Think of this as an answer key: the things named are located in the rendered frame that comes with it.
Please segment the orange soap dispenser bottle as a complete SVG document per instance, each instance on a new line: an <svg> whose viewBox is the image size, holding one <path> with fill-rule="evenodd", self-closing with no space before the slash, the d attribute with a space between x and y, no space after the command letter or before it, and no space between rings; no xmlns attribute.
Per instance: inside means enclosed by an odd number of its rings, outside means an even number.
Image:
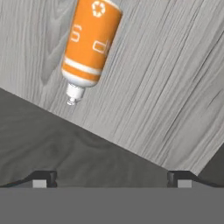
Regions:
<svg viewBox="0 0 224 224"><path fill-rule="evenodd" d="M68 105L77 104L101 78L122 15L113 0L77 1L61 65Z"/></svg>

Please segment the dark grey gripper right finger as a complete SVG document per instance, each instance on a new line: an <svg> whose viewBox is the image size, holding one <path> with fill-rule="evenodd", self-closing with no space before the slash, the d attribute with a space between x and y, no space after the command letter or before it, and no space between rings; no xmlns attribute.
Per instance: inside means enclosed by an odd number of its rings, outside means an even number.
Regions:
<svg viewBox="0 0 224 224"><path fill-rule="evenodd" d="M224 188L224 185L218 185L213 182L199 178L190 171L168 171L167 186L171 188Z"/></svg>

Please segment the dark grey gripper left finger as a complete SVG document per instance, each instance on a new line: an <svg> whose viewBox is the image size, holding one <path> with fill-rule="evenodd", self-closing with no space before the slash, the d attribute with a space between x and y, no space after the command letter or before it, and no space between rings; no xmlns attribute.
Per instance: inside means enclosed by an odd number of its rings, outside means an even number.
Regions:
<svg viewBox="0 0 224 224"><path fill-rule="evenodd" d="M56 188L57 186L56 171L34 171L25 178L0 185L0 188Z"/></svg>

